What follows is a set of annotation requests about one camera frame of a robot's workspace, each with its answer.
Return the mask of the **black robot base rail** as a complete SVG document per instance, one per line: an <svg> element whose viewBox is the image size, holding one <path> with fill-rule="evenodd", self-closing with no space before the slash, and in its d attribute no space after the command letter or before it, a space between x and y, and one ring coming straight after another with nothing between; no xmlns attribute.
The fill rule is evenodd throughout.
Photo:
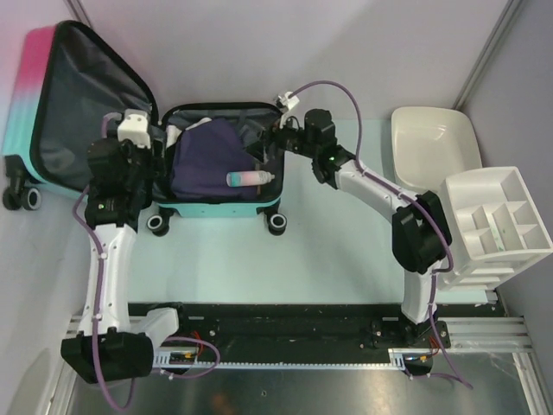
<svg viewBox="0 0 553 415"><path fill-rule="evenodd" d="M346 367L389 362L391 348L451 346L447 317L503 317L498 304L440 305L435 324L416 326L397 304L176 303L179 328L155 357L156 367Z"/></svg>

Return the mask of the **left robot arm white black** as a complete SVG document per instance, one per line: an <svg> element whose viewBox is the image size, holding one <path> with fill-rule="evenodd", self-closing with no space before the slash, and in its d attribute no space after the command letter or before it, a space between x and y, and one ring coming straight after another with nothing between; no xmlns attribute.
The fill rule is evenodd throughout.
<svg viewBox="0 0 553 415"><path fill-rule="evenodd" d="M87 150L92 179L83 192L90 270L77 333L62 341L63 360L89 384L148 375L165 340L179 346L190 323L174 307L151 310L137 324L129 314L128 283L141 211L151 203L152 154L130 140L102 138Z"/></svg>

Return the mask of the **pink teal gradient bottle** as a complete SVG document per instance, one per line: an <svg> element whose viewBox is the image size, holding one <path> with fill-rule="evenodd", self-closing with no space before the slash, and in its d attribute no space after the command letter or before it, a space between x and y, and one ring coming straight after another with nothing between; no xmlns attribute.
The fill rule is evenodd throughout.
<svg viewBox="0 0 553 415"><path fill-rule="evenodd" d="M275 175L263 170L229 172L226 175L226 184L231 188L257 187L272 182Z"/></svg>

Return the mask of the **pink and teal children's suitcase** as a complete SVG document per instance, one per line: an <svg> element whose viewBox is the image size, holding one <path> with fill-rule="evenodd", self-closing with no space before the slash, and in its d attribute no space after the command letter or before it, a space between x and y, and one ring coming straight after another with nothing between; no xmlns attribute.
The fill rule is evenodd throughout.
<svg viewBox="0 0 553 415"><path fill-rule="evenodd" d="M149 135L167 140L166 128L186 127L202 118L223 118L238 133L244 150L281 113L263 102L178 105L160 114L152 91L140 75L93 29L64 21L30 31L24 40L2 157L8 183L2 193L9 211L35 211L41 186L69 194L85 191L92 179L87 163L90 145L116 138L124 111L149 114ZM172 216L248 217L264 215L269 231L282 234L287 219L279 210L283 192L284 153L260 163L276 178L252 201L180 199L170 189L175 145L166 149L168 175L151 183L151 205L158 210L146 222L156 236L169 230Z"/></svg>

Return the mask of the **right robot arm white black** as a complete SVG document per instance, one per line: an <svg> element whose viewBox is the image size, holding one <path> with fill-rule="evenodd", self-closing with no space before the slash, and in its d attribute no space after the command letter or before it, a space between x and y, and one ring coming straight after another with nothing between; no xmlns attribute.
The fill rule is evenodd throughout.
<svg viewBox="0 0 553 415"><path fill-rule="evenodd" d="M436 193L416 194L366 167L339 144L329 111L307 112L300 127L281 119L262 129L257 148L289 151L311 161L318 182L363 201L391 225L391 250L404 269L400 340L418 347L429 338L437 276L452 270L452 235Z"/></svg>

